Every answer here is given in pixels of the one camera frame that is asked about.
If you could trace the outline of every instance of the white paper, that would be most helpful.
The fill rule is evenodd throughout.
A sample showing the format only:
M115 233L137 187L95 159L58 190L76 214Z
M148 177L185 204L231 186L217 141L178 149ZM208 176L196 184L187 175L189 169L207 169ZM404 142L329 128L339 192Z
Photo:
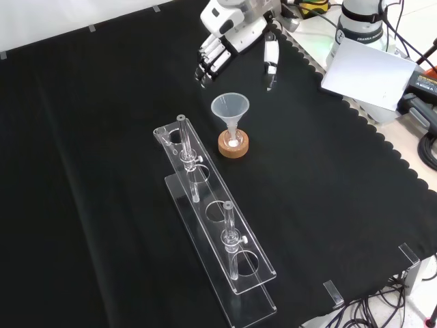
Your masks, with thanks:
M396 111L416 63L343 39L322 88Z

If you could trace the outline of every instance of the clear plastic funnel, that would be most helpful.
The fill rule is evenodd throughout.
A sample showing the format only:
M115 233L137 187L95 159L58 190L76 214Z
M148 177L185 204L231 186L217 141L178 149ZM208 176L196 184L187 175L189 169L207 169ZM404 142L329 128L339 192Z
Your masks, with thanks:
M236 147L242 143L242 135L237 132L237 125L248 109L249 100L242 94L235 92L222 94L212 101L212 112L227 125L229 136L226 138L226 143L228 146Z

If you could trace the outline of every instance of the white floor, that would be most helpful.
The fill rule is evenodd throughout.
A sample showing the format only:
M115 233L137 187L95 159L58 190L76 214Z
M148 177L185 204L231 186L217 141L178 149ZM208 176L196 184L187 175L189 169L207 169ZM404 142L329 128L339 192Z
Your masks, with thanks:
M389 8L389 20L395 26L401 10L400 5L392 5ZM432 42L437 38L437 0L405 0L404 13L399 25L399 33L418 51L424 53L430 48ZM413 60L418 60L419 55L410 50ZM437 52L429 59L437 66ZM424 69L431 66L424 63Z

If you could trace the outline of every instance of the clear acrylic rack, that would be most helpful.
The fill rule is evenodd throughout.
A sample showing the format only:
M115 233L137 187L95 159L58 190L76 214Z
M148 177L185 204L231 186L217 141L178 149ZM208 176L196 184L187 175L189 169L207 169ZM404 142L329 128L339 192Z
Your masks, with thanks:
M245 328L276 312L264 283L276 271L191 123L156 128L175 174L165 182L229 325Z

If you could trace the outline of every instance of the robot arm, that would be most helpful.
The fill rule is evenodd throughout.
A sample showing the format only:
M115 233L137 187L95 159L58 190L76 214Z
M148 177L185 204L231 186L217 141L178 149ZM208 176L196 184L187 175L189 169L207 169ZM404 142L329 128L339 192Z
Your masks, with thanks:
M267 27L264 14L273 12L273 5L280 10L280 0L210 0L201 13L201 20L211 35L199 49L199 66L195 72L202 87L211 83L233 57L262 36ZM269 55L264 61L276 65L279 46L277 51L274 50L277 56L270 54L273 48L266 44L266 54Z
M276 84L276 71L279 61L279 43L272 32L266 34L265 40L264 68L266 69L267 91L270 91Z

